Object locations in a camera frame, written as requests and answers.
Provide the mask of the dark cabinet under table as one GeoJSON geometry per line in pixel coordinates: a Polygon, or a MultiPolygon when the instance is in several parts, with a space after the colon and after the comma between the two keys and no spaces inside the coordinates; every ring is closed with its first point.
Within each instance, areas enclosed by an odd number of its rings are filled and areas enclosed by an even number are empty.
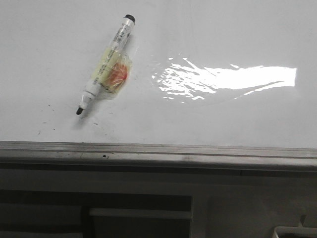
{"type": "Polygon", "coordinates": [[[191,220],[190,196],[0,192],[3,238],[187,238],[191,220]]]}

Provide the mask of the aluminium whiteboard frame rail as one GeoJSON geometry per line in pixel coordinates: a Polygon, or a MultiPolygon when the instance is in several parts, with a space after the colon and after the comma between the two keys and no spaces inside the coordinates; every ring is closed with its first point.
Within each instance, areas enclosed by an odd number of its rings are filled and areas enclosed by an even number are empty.
{"type": "Polygon", "coordinates": [[[315,149],[2,141],[3,169],[315,177],[315,149]]]}

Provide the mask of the white whiteboard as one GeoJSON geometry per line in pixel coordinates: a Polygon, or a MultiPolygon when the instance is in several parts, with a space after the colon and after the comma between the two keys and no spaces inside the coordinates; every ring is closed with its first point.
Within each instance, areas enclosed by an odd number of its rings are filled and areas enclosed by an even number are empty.
{"type": "Polygon", "coordinates": [[[3,0],[5,141],[316,148],[314,0],[3,0]],[[132,67],[82,115],[123,17],[132,67]]]}

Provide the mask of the white whiteboard marker with tape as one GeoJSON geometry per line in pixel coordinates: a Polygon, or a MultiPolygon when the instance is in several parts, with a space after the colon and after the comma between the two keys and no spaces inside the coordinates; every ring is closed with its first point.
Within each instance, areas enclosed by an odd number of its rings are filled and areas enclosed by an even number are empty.
{"type": "Polygon", "coordinates": [[[119,30],[106,48],[83,90],[81,101],[76,111],[77,115],[82,114],[87,109],[90,103],[99,95],[102,88],[114,92],[120,88],[127,78],[129,69],[126,62],[129,59],[124,55],[123,50],[134,26],[135,17],[129,14],[124,16],[119,30]]]}

